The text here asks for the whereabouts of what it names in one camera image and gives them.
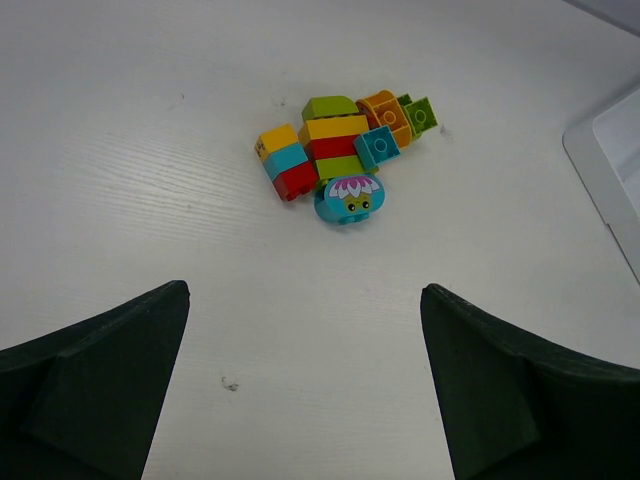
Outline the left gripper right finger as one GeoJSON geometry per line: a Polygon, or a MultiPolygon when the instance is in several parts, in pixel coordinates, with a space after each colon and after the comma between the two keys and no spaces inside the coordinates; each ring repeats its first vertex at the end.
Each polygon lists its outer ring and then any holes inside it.
{"type": "Polygon", "coordinates": [[[430,284],[421,323],[457,479],[636,479],[639,372],[430,284]]]}

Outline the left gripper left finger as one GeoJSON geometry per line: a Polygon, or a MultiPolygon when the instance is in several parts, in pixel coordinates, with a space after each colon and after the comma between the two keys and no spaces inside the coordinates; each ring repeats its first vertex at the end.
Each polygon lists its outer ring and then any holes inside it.
{"type": "Polygon", "coordinates": [[[2,478],[141,478],[189,308],[173,280],[2,350],[2,478]]]}

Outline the teal square brick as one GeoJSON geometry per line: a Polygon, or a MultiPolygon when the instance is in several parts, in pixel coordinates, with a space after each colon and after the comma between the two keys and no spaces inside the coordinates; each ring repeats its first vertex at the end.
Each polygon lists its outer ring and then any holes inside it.
{"type": "Polygon", "coordinates": [[[400,156],[400,149],[388,125],[377,127],[354,140],[357,155],[366,172],[400,156]]]}

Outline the green square brick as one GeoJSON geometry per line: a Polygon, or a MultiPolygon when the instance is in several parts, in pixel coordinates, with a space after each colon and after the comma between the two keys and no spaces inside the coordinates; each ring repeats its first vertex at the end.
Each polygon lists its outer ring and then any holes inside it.
{"type": "Polygon", "coordinates": [[[412,139],[436,127],[438,120],[428,97],[414,100],[408,93],[397,98],[412,131],[412,139]]]}

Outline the yellow curved brick back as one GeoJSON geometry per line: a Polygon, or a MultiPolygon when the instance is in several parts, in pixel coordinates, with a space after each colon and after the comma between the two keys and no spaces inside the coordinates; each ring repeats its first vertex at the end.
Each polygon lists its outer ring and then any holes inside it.
{"type": "Polygon", "coordinates": [[[369,129],[388,126],[400,149],[408,147],[413,138],[412,128],[397,97],[389,90],[358,99],[356,106],[367,118],[369,129]]]}

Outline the white compartment sorting tray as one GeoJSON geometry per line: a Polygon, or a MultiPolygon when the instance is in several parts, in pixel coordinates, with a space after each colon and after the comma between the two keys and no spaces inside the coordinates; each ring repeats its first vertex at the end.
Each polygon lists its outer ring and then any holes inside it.
{"type": "Polygon", "coordinates": [[[603,223],[639,275],[639,87],[593,107],[562,136],[603,223]]]}

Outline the long green brick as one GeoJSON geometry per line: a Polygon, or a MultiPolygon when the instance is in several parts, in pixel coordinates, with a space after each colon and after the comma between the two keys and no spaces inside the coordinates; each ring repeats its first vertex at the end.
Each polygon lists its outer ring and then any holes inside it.
{"type": "Polygon", "coordinates": [[[336,177],[354,176],[366,172],[357,155],[321,158],[314,161],[319,180],[329,181],[336,177]]]}

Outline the small red brick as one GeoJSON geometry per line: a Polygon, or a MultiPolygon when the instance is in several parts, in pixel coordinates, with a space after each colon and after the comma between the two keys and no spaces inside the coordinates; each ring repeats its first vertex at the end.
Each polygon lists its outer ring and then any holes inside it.
{"type": "Polygon", "coordinates": [[[306,161],[280,173],[273,181],[273,186],[281,200],[293,201],[311,192],[318,179],[315,167],[306,161]]]}

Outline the small teal brick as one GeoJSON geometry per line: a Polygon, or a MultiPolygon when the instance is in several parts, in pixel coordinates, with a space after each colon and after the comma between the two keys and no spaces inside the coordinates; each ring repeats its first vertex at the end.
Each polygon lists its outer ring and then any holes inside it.
{"type": "Polygon", "coordinates": [[[275,181],[280,174],[307,161],[308,157],[302,145],[293,143],[268,154],[263,166],[269,179],[275,181]]]}

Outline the long red brick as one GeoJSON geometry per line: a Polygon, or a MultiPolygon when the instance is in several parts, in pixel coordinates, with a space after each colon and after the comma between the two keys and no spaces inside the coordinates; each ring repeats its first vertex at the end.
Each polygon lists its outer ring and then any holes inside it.
{"type": "Polygon", "coordinates": [[[357,154],[354,145],[357,137],[358,134],[310,139],[303,148],[311,161],[353,156],[357,154]]]}

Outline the long yellow brick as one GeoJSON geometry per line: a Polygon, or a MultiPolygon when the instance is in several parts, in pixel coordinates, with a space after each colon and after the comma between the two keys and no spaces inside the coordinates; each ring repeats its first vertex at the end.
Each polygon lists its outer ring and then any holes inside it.
{"type": "Polygon", "coordinates": [[[312,119],[304,122],[298,140],[307,145],[312,140],[360,135],[369,130],[365,115],[312,119]]]}

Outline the small yellow brick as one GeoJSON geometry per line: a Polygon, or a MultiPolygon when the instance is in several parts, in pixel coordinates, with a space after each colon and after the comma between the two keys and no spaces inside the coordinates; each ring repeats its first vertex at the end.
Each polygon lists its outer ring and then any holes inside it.
{"type": "Polygon", "coordinates": [[[254,145],[254,150],[261,162],[265,163],[271,154],[297,142],[298,137],[294,127],[286,123],[262,133],[254,145]]]}

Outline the green curved brick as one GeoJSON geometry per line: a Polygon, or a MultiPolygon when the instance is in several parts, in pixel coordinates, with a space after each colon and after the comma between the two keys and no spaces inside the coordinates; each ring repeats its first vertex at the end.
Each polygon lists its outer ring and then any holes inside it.
{"type": "Polygon", "coordinates": [[[350,116],[359,113],[356,103],[342,95],[319,96],[309,99],[301,112],[304,121],[350,116]]]}

